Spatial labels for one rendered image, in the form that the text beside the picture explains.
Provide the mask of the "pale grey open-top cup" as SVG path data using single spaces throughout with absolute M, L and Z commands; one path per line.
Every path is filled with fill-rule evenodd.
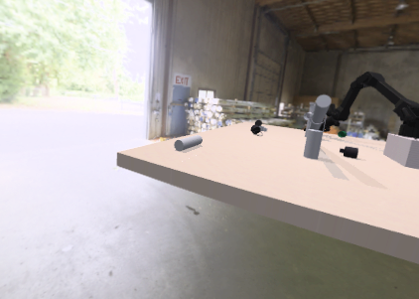
M 311 115 L 311 113 L 312 113 L 312 112 L 306 112 L 306 113 L 304 114 L 304 118 L 305 118 L 306 120 L 309 120 L 309 119 L 310 119 L 310 115 Z M 311 115 L 311 119 L 313 118 L 313 114 L 314 114 L 314 113 L 312 113 L 312 115 Z

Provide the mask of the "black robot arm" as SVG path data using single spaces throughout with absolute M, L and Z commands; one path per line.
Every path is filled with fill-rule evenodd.
M 335 108 L 334 104 L 330 105 L 326 113 L 329 116 L 326 118 L 326 124 L 339 127 L 339 120 L 348 120 L 349 109 L 358 96 L 358 92 L 362 88 L 370 86 L 387 97 L 395 105 L 395 109 L 392 111 L 397 113 L 400 120 L 404 120 L 400 125 L 398 136 L 419 139 L 419 104 L 405 98 L 386 83 L 382 74 L 374 72 L 365 72 L 350 84 L 347 96 L 340 107 Z

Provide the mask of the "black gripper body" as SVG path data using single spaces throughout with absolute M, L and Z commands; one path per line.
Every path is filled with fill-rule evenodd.
M 325 122 L 324 122 L 325 123 Z M 324 123 L 322 123 L 321 124 L 321 126 L 320 126 L 320 128 L 319 128 L 319 130 L 323 130 L 323 128 L 324 128 Z M 324 128 L 324 130 L 325 130 L 325 132 L 328 132 L 328 131 L 330 131 L 331 130 L 331 128 L 330 128 L 331 126 L 328 126 L 326 123 L 325 123 L 325 128 Z

